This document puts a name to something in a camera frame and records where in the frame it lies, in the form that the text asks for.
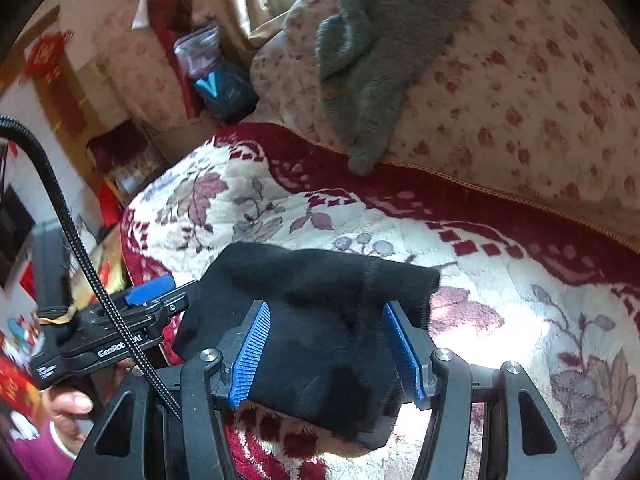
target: metal screw head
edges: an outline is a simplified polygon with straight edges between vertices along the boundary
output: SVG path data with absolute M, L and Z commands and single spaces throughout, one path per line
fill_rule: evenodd
M 520 365 L 516 361 L 507 361 L 504 364 L 504 369 L 507 370 L 510 374 L 519 374 L 520 370 L 518 369 Z
M 220 359 L 220 357 L 222 357 L 222 355 L 217 348 L 207 348 L 200 352 L 200 358 L 207 363 Z
M 448 348 L 437 348 L 433 354 L 440 361 L 451 361 L 453 359 L 453 352 Z

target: floral bedspread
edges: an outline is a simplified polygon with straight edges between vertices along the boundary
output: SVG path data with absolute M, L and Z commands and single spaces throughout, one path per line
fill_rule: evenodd
M 257 120 L 339 148 L 319 99 L 319 23 L 299 0 L 255 56 Z M 640 246 L 640 55 L 602 0 L 474 0 L 408 89 L 387 155 L 552 203 Z
M 199 278 L 239 240 L 437 266 L 436 343 L 474 364 L 520 362 L 585 478 L 613 480 L 640 440 L 640 256 L 583 225 L 423 170 L 383 164 L 357 178 L 339 153 L 274 124 L 241 124 L 144 190 L 121 232 L 135 283 Z M 479 405 L 472 415 L 469 479 Z M 374 451 L 250 402 L 226 430 L 250 480 L 408 479 L 429 417 L 404 405 Z

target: pink sleeve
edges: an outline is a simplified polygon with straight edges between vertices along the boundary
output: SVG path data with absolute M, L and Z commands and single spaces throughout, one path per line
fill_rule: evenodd
M 66 480 L 74 460 L 55 443 L 51 424 L 35 440 L 15 440 L 12 451 L 31 480 Z

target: blue gripper pad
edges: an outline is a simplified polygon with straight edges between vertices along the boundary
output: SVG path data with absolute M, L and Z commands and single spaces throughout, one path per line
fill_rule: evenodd
M 391 357 L 396 365 L 404 394 L 407 399 L 420 406 L 426 400 L 422 381 L 422 366 L 411 343 L 409 343 L 401 321 L 388 303 L 382 312 L 382 329 Z
M 270 325 L 269 306 L 263 303 L 242 343 L 238 357 L 231 366 L 231 389 L 228 399 L 233 409 L 236 409 L 240 402 L 249 396 L 251 384 L 254 382 L 255 371 L 258 368 L 262 350 L 267 342 Z
M 132 287 L 124 297 L 124 301 L 129 306 L 139 306 L 143 303 L 148 303 L 155 298 L 159 298 L 163 294 L 171 292 L 174 288 L 174 277 L 170 274 L 166 274 L 164 276 L 154 278 L 150 282 Z

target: curtain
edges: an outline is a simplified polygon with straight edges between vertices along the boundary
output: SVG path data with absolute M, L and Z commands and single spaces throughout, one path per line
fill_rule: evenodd
M 223 45 L 230 46 L 248 67 L 258 48 L 282 28 L 284 16 L 271 19 L 260 0 L 190 0 L 196 18 L 215 18 Z

